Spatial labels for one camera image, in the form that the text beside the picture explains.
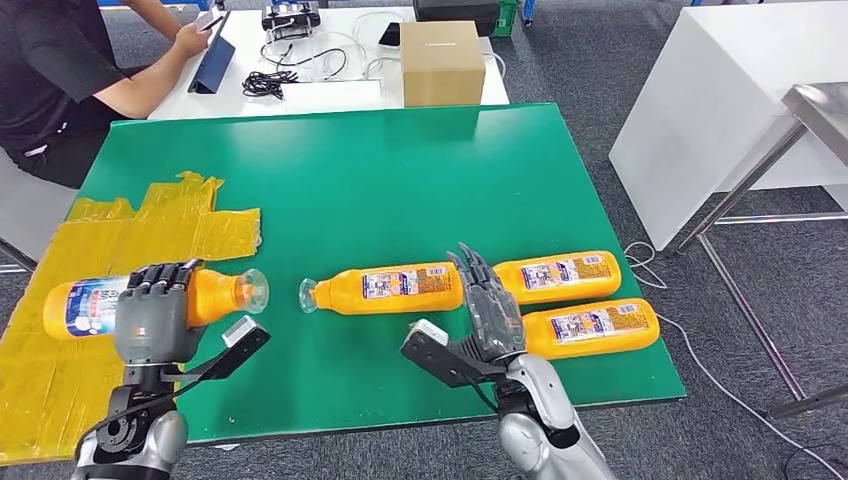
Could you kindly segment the person's right hand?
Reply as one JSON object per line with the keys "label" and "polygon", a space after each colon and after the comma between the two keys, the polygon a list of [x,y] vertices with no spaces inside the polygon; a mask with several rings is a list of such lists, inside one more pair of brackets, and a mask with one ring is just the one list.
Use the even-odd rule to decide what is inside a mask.
{"label": "person's right hand", "polygon": [[172,49],[183,59],[189,59],[207,48],[210,36],[210,30],[201,31],[194,23],[185,25],[177,32]]}

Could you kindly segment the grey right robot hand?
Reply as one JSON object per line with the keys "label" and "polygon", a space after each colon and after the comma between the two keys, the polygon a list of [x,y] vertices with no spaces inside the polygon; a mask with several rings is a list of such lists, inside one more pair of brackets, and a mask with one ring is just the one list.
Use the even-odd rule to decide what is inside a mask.
{"label": "grey right robot hand", "polygon": [[477,251],[462,242],[458,248],[461,256],[450,251],[446,255],[459,274],[480,359],[495,363],[524,352],[525,333],[514,296]]}

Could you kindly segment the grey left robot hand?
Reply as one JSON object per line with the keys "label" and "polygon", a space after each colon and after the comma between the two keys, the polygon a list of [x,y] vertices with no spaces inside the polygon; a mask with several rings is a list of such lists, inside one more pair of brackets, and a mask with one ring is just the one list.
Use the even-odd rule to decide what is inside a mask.
{"label": "grey left robot hand", "polygon": [[116,309],[114,345],[127,365],[190,361],[205,332],[188,325],[188,286],[199,259],[151,264],[130,274]]}

